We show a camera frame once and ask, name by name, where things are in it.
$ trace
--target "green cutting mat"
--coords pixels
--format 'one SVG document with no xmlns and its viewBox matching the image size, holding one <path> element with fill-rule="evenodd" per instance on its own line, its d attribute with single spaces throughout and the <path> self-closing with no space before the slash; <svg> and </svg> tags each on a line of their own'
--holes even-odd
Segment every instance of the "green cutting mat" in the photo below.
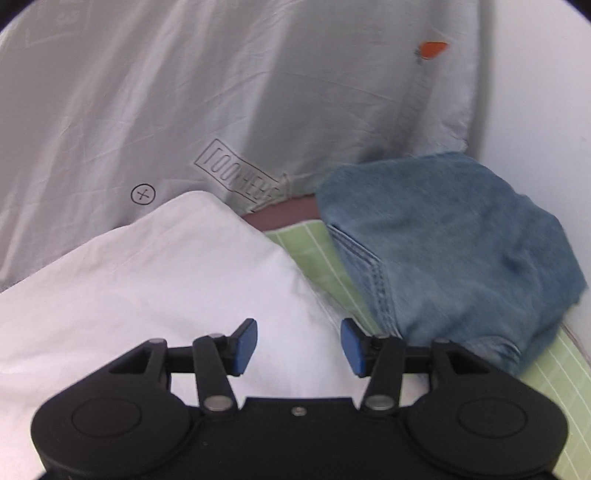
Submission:
<svg viewBox="0 0 591 480">
<path fill-rule="evenodd" d="M 368 332 L 378 333 L 361 295 L 351 282 L 319 220 L 268 232 L 305 275 L 329 292 Z M 564 330 L 522 376 L 556 402 L 569 421 L 569 439 L 555 473 L 564 480 L 591 480 L 591 369 Z"/>
</svg>

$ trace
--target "white wall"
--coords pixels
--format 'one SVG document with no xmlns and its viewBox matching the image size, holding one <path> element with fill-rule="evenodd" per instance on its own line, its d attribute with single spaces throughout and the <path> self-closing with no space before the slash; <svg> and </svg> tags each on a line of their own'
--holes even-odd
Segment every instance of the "white wall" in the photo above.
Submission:
<svg viewBox="0 0 591 480">
<path fill-rule="evenodd" d="M 558 217 L 591 284 L 591 23 L 564 0 L 482 0 L 469 154 Z M 591 295 L 567 322 L 591 353 Z"/>
</svg>

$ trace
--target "orange stain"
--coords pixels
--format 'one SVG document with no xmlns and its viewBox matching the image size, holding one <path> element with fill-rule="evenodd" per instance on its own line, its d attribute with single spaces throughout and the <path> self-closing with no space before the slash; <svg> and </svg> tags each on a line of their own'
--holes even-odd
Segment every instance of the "orange stain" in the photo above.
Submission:
<svg viewBox="0 0 591 480">
<path fill-rule="evenodd" d="M 426 41 L 420 44 L 418 54 L 423 60 L 431 60 L 437 57 L 449 44 L 444 41 Z"/>
</svg>

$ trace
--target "denim fabric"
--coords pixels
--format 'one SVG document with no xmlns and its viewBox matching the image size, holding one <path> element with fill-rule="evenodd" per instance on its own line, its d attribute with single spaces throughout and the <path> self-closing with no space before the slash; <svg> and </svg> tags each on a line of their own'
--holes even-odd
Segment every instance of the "denim fabric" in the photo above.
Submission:
<svg viewBox="0 0 591 480">
<path fill-rule="evenodd" d="M 320 214 L 381 328 L 517 374 L 586 287 L 558 220 L 459 153 L 346 166 Z"/>
</svg>

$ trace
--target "white sheet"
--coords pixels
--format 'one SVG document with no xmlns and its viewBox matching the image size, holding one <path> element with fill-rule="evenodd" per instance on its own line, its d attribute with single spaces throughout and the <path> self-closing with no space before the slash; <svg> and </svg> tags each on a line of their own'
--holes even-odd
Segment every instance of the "white sheet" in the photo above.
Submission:
<svg viewBox="0 0 591 480">
<path fill-rule="evenodd" d="M 293 260 L 205 192 L 186 193 L 136 223 L 82 245 L 0 294 L 2 477 L 31 480 L 41 465 L 29 424 L 44 400 L 148 338 L 189 345 L 259 322 L 236 396 L 352 396 L 340 348 L 342 314 Z M 173 392 L 195 404 L 194 381 Z"/>
<path fill-rule="evenodd" d="M 35 1 L 0 35 L 0 290 L 189 190 L 245 213 L 463 150 L 478 42 L 477 0 Z"/>
</svg>

